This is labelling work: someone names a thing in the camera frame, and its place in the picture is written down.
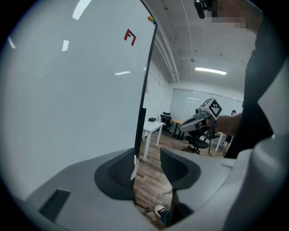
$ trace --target white table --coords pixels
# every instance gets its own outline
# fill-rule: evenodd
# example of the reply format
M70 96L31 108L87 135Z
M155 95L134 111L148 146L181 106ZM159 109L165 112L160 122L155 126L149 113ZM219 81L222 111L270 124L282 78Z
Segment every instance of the white table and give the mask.
M220 137L219 137L219 141L218 141L217 147L215 149L215 152L218 151L219 145L221 143L221 139L222 139L223 135L225 135L224 133L221 133L221 132L218 132L218 133L219 133Z
M155 121L155 122L149 122L147 120L144 121L143 141L145 140L145 132L148 134L148 137L146 138L146 142L145 142L143 161L146 161L146 156L148 155L150 136L154 131L159 129L158 139L157 139L157 142L155 144L156 147L158 146L158 142L159 142L159 138L161 136L163 124L164 123L158 122L158 121Z

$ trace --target black office chair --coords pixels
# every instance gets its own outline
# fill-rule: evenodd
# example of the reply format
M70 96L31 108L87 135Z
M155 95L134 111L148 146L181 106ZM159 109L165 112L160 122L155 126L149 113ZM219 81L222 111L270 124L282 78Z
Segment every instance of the black office chair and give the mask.
M164 112L164 111L163 111L163 114L164 114L165 116L170 116L170 115L171 115L171 113L166 113L166 112Z
M170 128L172 127L172 123L171 123L172 117L170 115L171 115L171 113L166 113L166 112L163 112L163 115L161 115L161 122L164 123L163 133L165 131L170 130Z
M188 148L183 149L183 151L192 151L193 153L200 154L199 148L203 149L209 146L209 144L205 142L206 139L207 138L205 138L204 140L201 140L199 137L193 138L191 136L187 136L186 140L189 141L189 143L193 146L193 148L192 146L188 145Z

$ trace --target cable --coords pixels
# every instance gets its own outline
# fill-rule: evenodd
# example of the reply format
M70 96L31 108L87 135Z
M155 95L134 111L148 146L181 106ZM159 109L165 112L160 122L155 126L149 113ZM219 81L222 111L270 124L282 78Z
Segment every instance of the cable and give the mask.
M210 147L211 147L211 140L210 140L210 144L209 144L209 155L210 155L210 157L212 157L210 154Z

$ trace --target person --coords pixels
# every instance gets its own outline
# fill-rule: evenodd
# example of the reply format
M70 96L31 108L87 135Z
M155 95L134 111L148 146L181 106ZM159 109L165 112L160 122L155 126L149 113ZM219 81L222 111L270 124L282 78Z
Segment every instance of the person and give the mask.
M231 115L232 115L232 116L233 116L233 115L236 115L236 114L237 114L236 110L233 110L233 111L231 112ZM232 140L232 136L231 136L231 135L227 135L227 136L226 136L226 140L225 140L225 142L227 142L227 144L226 144L226 147L225 147L225 151L224 151L224 153L223 153L223 156L227 153L227 151L228 151L228 149L229 149L229 147L230 147L231 140Z
M154 212L161 218L161 222L164 225L168 224L171 212L168 211L164 206L158 204L154 207Z
M288 54L270 20L244 0L215 0L213 10L226 22L251 30L256 35L255 50L247 64L243 111L235 116L220 116L215 132L234 136L225 158L237 158L245 149L254 148L273 134L258 100L271 85Z

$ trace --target ceiling light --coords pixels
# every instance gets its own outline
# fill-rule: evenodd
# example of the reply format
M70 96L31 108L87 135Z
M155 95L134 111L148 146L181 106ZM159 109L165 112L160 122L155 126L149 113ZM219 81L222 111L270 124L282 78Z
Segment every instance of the ceiling light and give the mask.
M63 41L62 51L67 51L67 49L68 49L68 44L69 44L69 41L68 41L68 40L64 40L64 41Z
M91 0L79 0L76 8L74 9L72 17L78 20L90 2Z
M124 72L115 73L115 75L128 74L128 73L130 73L130 72L129 71L124 71Z
M10 46L11 46L13 49L16 48L15 45L14 45L14 43L12 42L10 36L8 36L8 42L10 43Z
M225 75L227 73L227 72L220 71L220 70L214 70L214 69L208 69L208 68L202 68L202 67L196 67L195 70L207 71L207 72L212 72L212 73L217 73L217 74L222 74L222 75Z

